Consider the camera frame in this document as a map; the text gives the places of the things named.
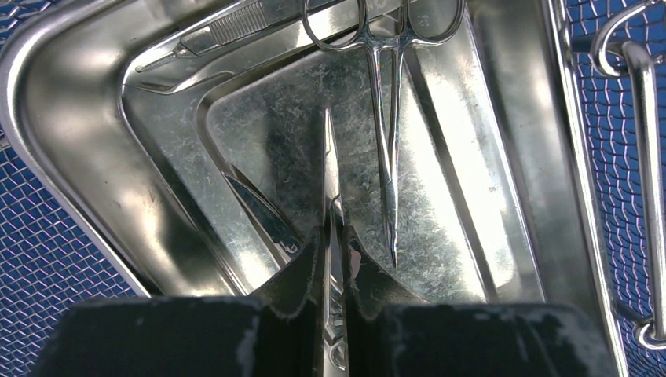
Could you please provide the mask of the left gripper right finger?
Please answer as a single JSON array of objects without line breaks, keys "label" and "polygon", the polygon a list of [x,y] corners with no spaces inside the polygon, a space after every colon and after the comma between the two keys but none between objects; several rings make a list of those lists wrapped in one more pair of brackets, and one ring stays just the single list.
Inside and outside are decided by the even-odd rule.
[{"label": "left gripper right finger", "polygon": [[550,304],[429,303],[346,226],[341,241],[350,376],[615,376],[599,332]]}]

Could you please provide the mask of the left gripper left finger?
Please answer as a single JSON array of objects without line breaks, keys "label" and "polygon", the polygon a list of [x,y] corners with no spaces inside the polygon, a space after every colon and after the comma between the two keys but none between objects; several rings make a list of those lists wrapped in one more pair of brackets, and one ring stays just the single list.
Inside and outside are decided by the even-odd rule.
[{"label": "left gripper left finger", "polygon": [[320,376],[324,230],[246,296],[97,298],[58,321],[33,376]]}]

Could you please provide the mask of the steel surgical scissors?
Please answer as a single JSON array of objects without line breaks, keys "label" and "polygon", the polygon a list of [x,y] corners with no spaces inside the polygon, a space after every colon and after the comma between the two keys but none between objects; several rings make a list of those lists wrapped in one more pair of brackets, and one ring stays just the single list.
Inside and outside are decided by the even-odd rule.
[{"label": "steel surgical scissors", "polygon": [[[344,219],[340,197],[338,151],[330,108],[324,109],[322,133],[322,223],[324,251],[321,261],[324,272],[321,287],[315,296],[322,308],[323,376],[346,376],[346,343],[344,339],[343,288],[340,238]],[[280,241],[284,251],[295,245],[295,236],[286,222],[258,191],[229,174],[224,178],[240,194],[240,200],[253,212],[258,212],[260,229],[272,240]]]}]

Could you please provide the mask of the steel instrument pan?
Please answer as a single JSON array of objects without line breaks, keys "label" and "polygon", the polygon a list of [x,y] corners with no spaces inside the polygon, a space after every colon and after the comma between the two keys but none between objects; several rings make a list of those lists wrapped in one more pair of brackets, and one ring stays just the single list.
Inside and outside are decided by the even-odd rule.
[{"label": "steel instrument pan", "polygon": [[140,296],[247,294],[287,262],[239,179],[301,239],[320,219],[332,110],[346,219],[430,302],[584,311],[627,353],[592,206],[560,1],[471,1],[441,46],[407,52],[396,268],[384,247],[368,67],[301,20],[166,81],[148,47],[232,1],[4,1],[2,143]]}]

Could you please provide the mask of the metal mesh tray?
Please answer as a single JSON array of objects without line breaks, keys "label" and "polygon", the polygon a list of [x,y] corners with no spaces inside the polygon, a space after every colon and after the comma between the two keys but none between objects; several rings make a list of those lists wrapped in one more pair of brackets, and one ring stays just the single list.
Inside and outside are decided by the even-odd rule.
[{"label": "metal mesh tray", "polygon": [[[302,27],[318,50],[344,53],[358,49],[364,53],[384,247],[390,266],[396,268],[400,241],[400,110],[406,55],[410,50],[441,46],[452,39],[471,1],[413,1],[408,8],[398,1],[301,2]],[[577,118],[583,127],[591,203],[602,231],[613,308],[627,353],[626,376],[662,376],[665,70],[655,65],[652,50],[644,42],[648,32],[663,19],[664,7],[658,1],[560,2],[564,20],[558,39],[564,47],[565,75],[572,80]],[[320,162],[324,110],[321,117],[317,149]],[[336,134],[335,141],[339,152]],[[338,172],[343,230],[352,225],[344,212],[339,155]],[[291,230],[295,245],[289,247],[285,265],[270,278],[301,253],[313,228],[323,228],[321,186],[322,162],[320,219],[301,239]],[[223,295],[246,296],[252,292]],[[58,321],[72,306],[97,298],[160,296],[217,295],[137,295],[27,164],[1,141],[2,375],[31,375]],[[602,335],[584,311],[568,307],[581,312]]]}]

